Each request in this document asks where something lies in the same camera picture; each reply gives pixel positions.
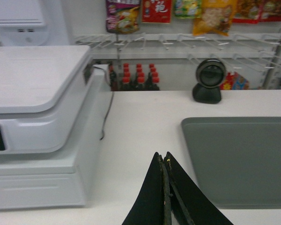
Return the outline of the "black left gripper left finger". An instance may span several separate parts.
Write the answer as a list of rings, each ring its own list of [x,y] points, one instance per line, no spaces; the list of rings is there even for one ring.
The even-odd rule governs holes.
[[[155,153],[139,194],[122,224],[162,225],[163,224],[163,170],[161,156]]]

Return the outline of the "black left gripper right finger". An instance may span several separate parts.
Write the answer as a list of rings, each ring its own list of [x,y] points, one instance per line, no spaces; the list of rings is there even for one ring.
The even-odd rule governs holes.
[[[231,225],[203,194],[174,156],[167,152],[164,158],[170,186],[177,203],[174,215],[184,225]]]

